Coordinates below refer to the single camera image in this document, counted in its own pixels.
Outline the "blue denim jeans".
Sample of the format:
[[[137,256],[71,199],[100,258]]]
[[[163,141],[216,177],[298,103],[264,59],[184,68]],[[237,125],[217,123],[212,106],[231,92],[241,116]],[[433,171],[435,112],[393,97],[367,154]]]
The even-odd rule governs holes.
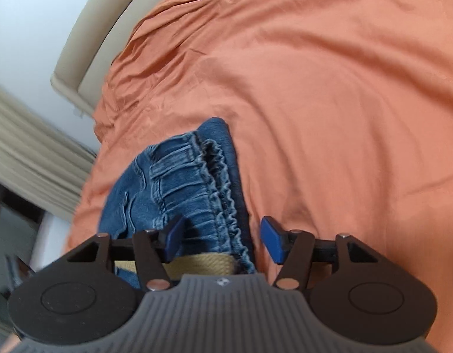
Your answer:
[[[184,236],[165,267],[174,281],[256,271],[237,156],[223,119],[140,152],[111,189],[98,230],[126,239],[161,230],[176,216],[185,220]]]

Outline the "beige pleated curtain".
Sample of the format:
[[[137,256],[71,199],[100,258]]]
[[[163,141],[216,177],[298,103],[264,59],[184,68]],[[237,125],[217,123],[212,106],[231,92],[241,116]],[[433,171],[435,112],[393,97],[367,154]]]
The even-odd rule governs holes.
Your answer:
[[[0,86],[0,183],[70,222],[96,154]]]

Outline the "orange duvet cover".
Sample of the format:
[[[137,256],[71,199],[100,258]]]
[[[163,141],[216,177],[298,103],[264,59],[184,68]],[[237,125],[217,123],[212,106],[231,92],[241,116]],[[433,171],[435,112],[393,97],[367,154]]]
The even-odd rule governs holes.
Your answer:
[[[145,147],[224,119],[260,219],[348,232],[423,281],[453,352],[453,0],[162,0],[111,63],[67,246]]]

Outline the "beige upholstered headboard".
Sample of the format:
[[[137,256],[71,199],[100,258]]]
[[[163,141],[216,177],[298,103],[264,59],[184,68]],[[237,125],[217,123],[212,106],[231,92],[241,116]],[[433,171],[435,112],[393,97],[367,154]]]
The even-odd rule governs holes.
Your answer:
[[[51,75],[53,89],[91,116],[104,76],[137,24],[161,0],[88,0]]]

